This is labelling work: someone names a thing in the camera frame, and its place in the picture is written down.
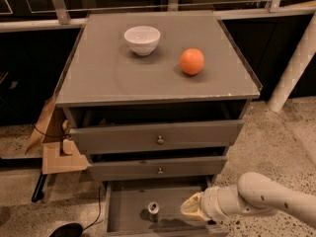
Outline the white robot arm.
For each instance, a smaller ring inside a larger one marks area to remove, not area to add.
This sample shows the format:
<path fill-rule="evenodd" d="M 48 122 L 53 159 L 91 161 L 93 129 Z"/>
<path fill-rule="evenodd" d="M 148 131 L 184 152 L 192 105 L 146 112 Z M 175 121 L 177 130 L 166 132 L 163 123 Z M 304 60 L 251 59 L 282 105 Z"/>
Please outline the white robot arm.
<path fill-rule="evenodd" d="M 280 74 L 312 25 L 310 16 L 226 21 L 225 26 L 263 83 L 264 97 L 273 95 Z M 211 187 L 187 199 L 182 214 L 194 219 L 222 220 L 229 215 L 267 216 L 283 211 L 316 227 L 316 197 L 291 190 L 256 173 L 242 174 L 226 187 Z"/>

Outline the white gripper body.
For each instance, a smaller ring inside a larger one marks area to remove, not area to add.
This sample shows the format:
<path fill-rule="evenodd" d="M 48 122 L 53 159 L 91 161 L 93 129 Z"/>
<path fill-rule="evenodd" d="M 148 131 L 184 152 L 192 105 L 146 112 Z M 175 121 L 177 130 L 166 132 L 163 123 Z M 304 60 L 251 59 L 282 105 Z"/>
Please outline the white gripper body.
<path fill-rule="evenodd" d="M 219 187 L 207 188 L 201 195 L 200 209 L 213 221 L 224 220 L 227 215 L 223 212 L 218 201 Z"/>

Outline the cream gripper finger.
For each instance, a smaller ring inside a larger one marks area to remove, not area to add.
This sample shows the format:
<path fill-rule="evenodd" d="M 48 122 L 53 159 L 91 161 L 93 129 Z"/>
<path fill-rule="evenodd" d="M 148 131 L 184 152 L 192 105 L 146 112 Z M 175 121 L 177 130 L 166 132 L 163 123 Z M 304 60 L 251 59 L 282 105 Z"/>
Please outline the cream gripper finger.
<path fill-rule="evenodd" d="M 201 193 L 196 193 L 183 202 L 181 205 L 181 213 L 184 216 L 195 220 L 203 220 L 203 214 L 200 210 Z"/>

